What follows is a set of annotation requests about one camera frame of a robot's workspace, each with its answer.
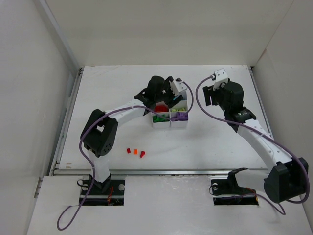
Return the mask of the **red cylinder lego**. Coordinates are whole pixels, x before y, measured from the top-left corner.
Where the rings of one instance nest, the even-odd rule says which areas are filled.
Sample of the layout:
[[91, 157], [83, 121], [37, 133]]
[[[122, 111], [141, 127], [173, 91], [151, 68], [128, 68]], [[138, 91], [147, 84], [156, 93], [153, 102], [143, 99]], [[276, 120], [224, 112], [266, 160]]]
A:
[[156, 105], [154, 108], [154, 111], [156, 113], [163, 113], [163, 112], [168, 112], [169, 108], [165, 104], [161, 104], [161, 105]]

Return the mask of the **green lego brick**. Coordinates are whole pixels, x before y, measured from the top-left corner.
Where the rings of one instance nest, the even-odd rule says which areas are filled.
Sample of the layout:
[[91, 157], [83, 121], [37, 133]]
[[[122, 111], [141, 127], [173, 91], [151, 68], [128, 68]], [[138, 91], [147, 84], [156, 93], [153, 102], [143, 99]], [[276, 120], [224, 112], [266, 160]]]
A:
[[170, 121], [171, 119], [169, 118], [169, 117], [162, 117], [161, 118], [161, 121], [162, 122], [168, 122], [168, 121]]

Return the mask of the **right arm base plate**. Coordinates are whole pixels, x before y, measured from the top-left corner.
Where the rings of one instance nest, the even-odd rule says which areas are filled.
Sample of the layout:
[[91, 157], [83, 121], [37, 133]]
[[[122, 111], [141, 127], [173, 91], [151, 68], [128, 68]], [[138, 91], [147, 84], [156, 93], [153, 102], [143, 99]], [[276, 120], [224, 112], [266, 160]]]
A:
[[214, 206], [259, 205], [255, 190], [232, 185], [227, 179], [211, 179], [209, 192]]

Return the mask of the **green lego plate piece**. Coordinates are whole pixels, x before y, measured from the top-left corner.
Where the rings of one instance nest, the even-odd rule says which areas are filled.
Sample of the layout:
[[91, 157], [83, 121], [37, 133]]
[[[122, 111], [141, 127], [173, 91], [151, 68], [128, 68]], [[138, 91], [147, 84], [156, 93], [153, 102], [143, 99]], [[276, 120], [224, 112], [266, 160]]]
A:
[[153, 116], [153, 117], [152, 117], [152, 121], [153, 121], [153, 123], [161, 122], [161, 117], [159, 117], [159, 116]]

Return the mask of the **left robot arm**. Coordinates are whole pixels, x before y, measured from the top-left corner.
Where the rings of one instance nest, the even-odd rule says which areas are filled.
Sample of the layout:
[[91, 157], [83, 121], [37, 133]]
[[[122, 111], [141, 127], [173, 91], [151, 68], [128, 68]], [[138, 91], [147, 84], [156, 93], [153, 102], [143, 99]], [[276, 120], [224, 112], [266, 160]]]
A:
[[163, 102], [172, 108], [183, 100], [187, 85], [181, 79], [169, 76], [152, 76], [148, 85], [131, 101], [118, 108], [101, 111], [95, 109], [80, 136], [79, 150], [91, 166], [88, 189], [104, 193], [110, 186], [111, 174], [108, 162], [101, 157], [107, 155], [115, 141], [117, 129], [123, 124], [152, 113], [157, 103]]

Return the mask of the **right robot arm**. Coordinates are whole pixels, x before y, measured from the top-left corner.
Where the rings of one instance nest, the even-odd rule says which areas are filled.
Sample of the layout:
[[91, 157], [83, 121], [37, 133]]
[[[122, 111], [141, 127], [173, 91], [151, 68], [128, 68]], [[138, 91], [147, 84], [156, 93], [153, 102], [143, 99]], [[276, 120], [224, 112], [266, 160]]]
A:
[[245, 139], [262, 159], [267, 173], [252, 173], [246, 167], [228, 174], [228, 188], [234, 194], [241, 194], [245, 186], [264, 192], [274, 203], [288, 201], [303, 195], [298, 204], [307, 201], [310, 195], [309, 165], [304, 158], [295, 156], [282, 144], [276, 142], [259, 123], [255, 114], [244, 106], [244, 90], [236, 82], [226, 78], [211, 86], [203, 87], [206, 106], [218, 106], [224, 118], [207, 115], [227, 123], [236, 134]]

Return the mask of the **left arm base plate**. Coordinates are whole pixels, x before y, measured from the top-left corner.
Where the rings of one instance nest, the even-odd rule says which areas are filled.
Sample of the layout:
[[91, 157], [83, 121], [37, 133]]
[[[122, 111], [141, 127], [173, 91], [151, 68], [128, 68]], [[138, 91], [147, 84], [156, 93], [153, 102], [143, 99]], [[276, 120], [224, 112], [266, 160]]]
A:
[[81, 188], [79, 204], [83, 206], [123, 206], [125, 193], [124, 179], [110, 179], [104, 187], [92, 185], [89, 194], [87, 194], [91, 185], [91, 179], [78, 180], [77, 185]]

